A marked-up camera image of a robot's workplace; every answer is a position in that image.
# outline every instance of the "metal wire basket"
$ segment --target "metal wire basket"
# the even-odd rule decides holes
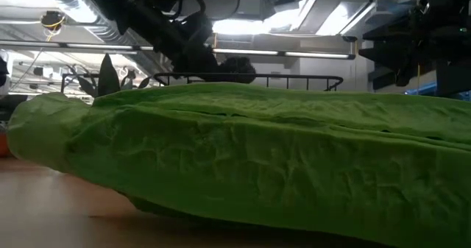
[[[62,75],[62,83],[60,92],[63,93],[65,87],[67,86],[65,83],[65,79],[67,77],[74,77],[75,74],[63,74]],[[88,74],[79,74],[78,76],[89,77]],[[91,74],[92,77],[98,77],[98,74]],[[265,86],[270,87],[270,79],[286,79],[286,89],[290,88],[290,79],[305,79],[305,89],[309,90],[309,83],[311,80],[325,80],[325,89],[323,91],[337,91],[337,87],[343,83],[344,79],[342,77],[337,76],[327,76],[327,75],[293,75],[293,74],[202,74],[202,73],[161,73],[155,74],[152,78],[158,81],[161,85],[167,86],[172,84],[172,77],[179,76],[183,77],[186,80],[187,84],[191,83],[205,83],[205,81],[200,79],[192,79],[197,78],[199,76],[204,77],[224,77],[225,82],[237,82],[238,79],[242,77],[253,77],[253,78],[264,78],[266,80]]]

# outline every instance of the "fluorescent light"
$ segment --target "fluorescent light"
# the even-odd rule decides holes
[[[258,35],[269,31],[262,21],[227,19],[217,21],[213,25],[213,32],[222,35]]]
[[[351,21],[345,28],[340,31],[340,35],[345,35],[348,31],[350,31],[358,22],[365,17],[371,10],[373,10],[376,6],[376,3],[372,2],[360,15],[358,15],[353,21]]]
[[[21,95],[28,95],[28,96],[38,96],[38,95],[45,94],[45,93],[49,93],[49,92],[43,92],[43,93],[33,93],[33,92],[9,92],[8,94],[11,94],[11,95],[18,95],[18,94],[21,94]],[[80,93],[65,93],[64,95],[67,96],[67,97],[91,97],[91,98],[93,98],[92,96],[90,96],[90,95],[88,95],[88,94],[80,94]]]
[[[291,26],[299,28],[316,0],[299,1],[300,8],[275,13],[264,21],[227,19],[213,24],[213,32],[222,35],[259,35],[268,34],[272,29]]]
[[[12,20],[8,20],[8,19],[1,19],[0,20],[0,24],[40,24],[41,22],[40,21],[28,21],[28,20],[15,20],[15,21],[12,21]]]
[[[296,30],[296,29],[300,28],[301,24],[303,23],[303,21],[308,16],[308,13],[311,11],[312,6],[314,6],[314,2],[316,2],[316,0],[307,0],[307,1],[302,0],[302,1],[304,2],[304,5],[301,6],[301,1],[300,1],[300,7],[302,9],[301,9],[300,14],[297,16],[296,20],[294,20],[291,23],[291,28],[289,29],[290,31],[293,31],[293,30]]]
[[[97,44],[81,44],[81,43],[69,43],[68,46],[71,48],[76,48],[76,49],[109,49],[109,50],[132,49],[132,46],[97,45]]]
[[[32,42],[32,41],[15,41],[15,40],[2,40],[2,46],[37,46],[37,47],[58,47],[59,43],[52,42]]]
[[[348,59],[348,54],[329,54],[329,53],[315,53],[315,52],[286,52],[285,56],[287,57],[318,57],[318,58],[334,58],[346,60]]]
[[[227,53],[227,54],[255,54],[255,55],[269,55],[276,56],[278,52],[267,50],[246,50],[246,49],[213,49],[213,53]]]
[[[104,50],[105,54],[137,54],[138,52],[123,52],[118,50]]]

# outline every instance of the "black robotic arm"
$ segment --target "black robotic arm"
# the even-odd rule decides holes
[[[359,54],[394,71],[406,86],[418,66],[435,66],[438,95],[471,90],[470,0],[419,0],[408,15],[363,36]]]
[[[198,12],[181,21],[177,18],[180,16],[183,0],[94,1],[108,19],[117,23],[121,34],[129,28],[133,29],[153,45],[155,52],[167,56],[174,66],[176,77],[178,73],[255,73],[246,57],[229,58],[226,63],[218,65],[212,48],[205,46],[205,41],[213,33],[213,24],[205,14],[203,0],[196,0],[200,5]],[[176,4],[178,10],[175,15],[163,13],[170,12]],[[233,81],[232,77],[216,75],[200,77],[205,81]],[[251,83],[254,79],[255,77],[244,77],[240,82]]]

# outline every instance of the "blue object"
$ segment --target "blue object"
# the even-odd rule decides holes
[[[423,95],[423,96],[436,96],[436,82],[431,82],[426,85],[423,85],[418,90],[411,89],[407,90],[404,94],[408,95]],[[454,99],[459,99],[463,101],[471,101],[471,91],[465,91],[462,93],[457,93],[454,96]]]

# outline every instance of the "table surface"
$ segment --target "table surface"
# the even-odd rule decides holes
[[[345,247],[345,240],[287,230],[224,230],[141,213],[110,189],[0,158],[0,247]]]

